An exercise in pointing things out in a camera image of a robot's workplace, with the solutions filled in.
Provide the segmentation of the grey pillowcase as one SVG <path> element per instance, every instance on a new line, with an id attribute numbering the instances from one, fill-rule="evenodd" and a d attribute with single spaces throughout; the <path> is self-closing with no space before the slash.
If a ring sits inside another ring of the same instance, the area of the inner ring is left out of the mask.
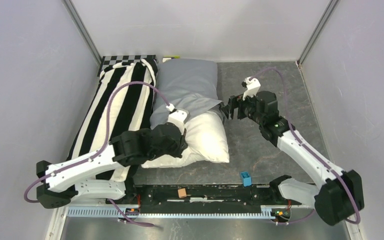
<path id="1" fill-rule="evenodd" d="M 199 125 L 204 114 L 214 115 L 209 128 L 224 131 L 218 97 L 218 65 L 214 61 L 177 58 L 158 65 L 157 89 L 176 109 L 188 112 L 185 125 Z"/>

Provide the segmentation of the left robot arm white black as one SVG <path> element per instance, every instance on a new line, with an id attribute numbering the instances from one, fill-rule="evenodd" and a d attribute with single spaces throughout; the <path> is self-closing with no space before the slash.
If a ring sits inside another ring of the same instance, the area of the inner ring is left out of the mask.
<path id="1" fill-rule="evenodd" d="M 120 199 L 131 204 L 137 198 L 137 190 L 130 179 L 118 182 L 93 177 L 120 167 L 142 165 L 163 155 L 179 158 L 187 148 L 185 135 L 185 124 L 166 122 L 154 129 L 125 131 L 103 150 L 64 163 L 40 161 L 36 174 L 42 184 L 36 187 L 36 198 L 46 209 L 85 199 Z"/>

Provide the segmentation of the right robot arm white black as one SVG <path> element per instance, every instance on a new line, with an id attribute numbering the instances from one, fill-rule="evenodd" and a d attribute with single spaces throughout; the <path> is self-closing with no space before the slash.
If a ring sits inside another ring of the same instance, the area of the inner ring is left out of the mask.
<path id="1" fill-rule="evenodd" d="M 345 171 L 312 147 L 278 110 L 277 96 L 260 91 L 253 96 L 231 96 L 222 104 L 228 119 L 250 119 L 264 139 L 292 158 L 313 180 L 300 182 L 283 175 L 270 182 L 269 199 L 275 204 L 296 201 L 314 209 L 328 225 L 341 221 L 358 225 L 364 209 L 363 182 L 355 170 Z"/>

